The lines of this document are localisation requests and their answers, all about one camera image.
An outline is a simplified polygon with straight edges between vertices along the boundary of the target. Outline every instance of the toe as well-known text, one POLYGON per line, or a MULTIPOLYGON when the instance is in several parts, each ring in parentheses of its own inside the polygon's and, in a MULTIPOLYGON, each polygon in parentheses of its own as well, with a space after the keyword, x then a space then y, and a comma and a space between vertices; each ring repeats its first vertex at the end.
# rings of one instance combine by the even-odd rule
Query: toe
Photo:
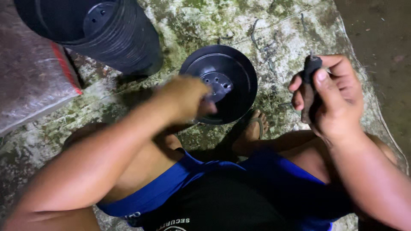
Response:
POLYGON ((260 118, 261 118, 261 121, 264 123, 265 121, 267 121, 267 116, 264 114, 264 113, 262 113, 261 115, 260 115, 260 118))
POLYGON ((263 123, 263 127, 264 127, 264 133, 266 133, 268 131, 268 121, 265 121, 263 123))
POLYGON ((261 111, 257 109, 253 112, 251 119, 258 118, 260 115, 261 115, 261 111))

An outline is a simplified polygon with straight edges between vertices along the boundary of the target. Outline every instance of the hand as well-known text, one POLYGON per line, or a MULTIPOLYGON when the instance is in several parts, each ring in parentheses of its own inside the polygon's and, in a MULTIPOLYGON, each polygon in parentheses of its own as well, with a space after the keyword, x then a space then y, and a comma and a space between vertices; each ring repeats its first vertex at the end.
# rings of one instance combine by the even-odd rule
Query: hand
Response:
MULTIPOLYGON (((326 142, 341 140, 353 132, 362 131, 360 118, 363 113, 363 93, 361 84, 350 61, 343 55, 318 55, 323 68, 330 68, 331 74, 319 69, 314 74, 314 86, 323 100, 316 113, 316 123, 311 124, 315 134, 326 142)), ((304 108, 300 86, 302 79, 295 75, 289 90, 294 91, 293 106, 304 108)))
POLYGON ((176 76, 155 95, 165 103, 173 105, 176 110, 173 122, 181 123, 192 120, 196 116, 201 117, 217 112, 215 104, 205 100, 204 96, 210 92, 210 87, 199 78, 176 76))

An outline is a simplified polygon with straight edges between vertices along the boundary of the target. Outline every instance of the leg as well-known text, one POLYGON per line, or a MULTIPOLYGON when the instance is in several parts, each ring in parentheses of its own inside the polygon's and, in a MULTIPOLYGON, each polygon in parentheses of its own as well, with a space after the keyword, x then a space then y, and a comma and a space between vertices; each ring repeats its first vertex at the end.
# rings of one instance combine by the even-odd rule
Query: leg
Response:
MULTIPOLYGON (((64 148, 106 126, 107 124, 95 123, 80 128, 67 138, 64 148)), ((169 135, 162 140, 164 143, 161 143, 161 148, 150 141, 139 153, 136 153, 135 158, 102 202, 110 203, 131 195, 167 171, 183 157, 184 154, 174 150, 182 147, 176 136, 169 135)))
MULTIPOLYGON (((252 118, 256 116, 265 117, 264 114, 256 113, 252 118)), ((258 140, 258 136, 258 123, 248 125, 239 139, 234 142, 233 151, 239 156, 250 157, 254 151, 262 147, 269 147, 325 183, 331 182, 332 179, 338 179, 324 142, 311 130, 289 132, 274 140, 258 140)), ((370 134, 367 136, 374 141, 393 164, 397 164, 394 153, 384 142, 377 136, 370 134)))

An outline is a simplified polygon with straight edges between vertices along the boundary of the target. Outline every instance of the knee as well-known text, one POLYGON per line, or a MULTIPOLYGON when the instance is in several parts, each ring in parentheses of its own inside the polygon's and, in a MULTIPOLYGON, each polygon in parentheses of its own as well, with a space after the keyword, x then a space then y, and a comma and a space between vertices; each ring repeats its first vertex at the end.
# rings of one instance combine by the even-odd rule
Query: knee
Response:
POLYGON ((370 138, 377 146, 378 148, 385 154, 385 156, 395 165, 397 165, 397 158, 394 155, 394 152, 391 150, 391 148, 386 145, 383 141, 381 141, 377 136, 371 135, 369 133, 366 133, 368 138, 370 138))

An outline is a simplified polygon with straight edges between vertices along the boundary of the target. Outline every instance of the foot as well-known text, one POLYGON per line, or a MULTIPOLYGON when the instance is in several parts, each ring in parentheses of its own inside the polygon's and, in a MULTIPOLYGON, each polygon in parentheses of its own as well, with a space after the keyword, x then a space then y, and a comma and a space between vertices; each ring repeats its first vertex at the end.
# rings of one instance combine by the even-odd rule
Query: foot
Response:
MULTIPOLYGON (((254 118, 260 118, 263 122, 263 135, 268 130, 267 117, 260 110, 255 110, 250 120, 254 118)), ((249 146, 253 141, 259 140, 260 137, 260 125, 257 121, 250 123, 241 133, 240 137, 233 143, 233 151, 238 155, 244 155, 244 152, 248 152, 249 146)))

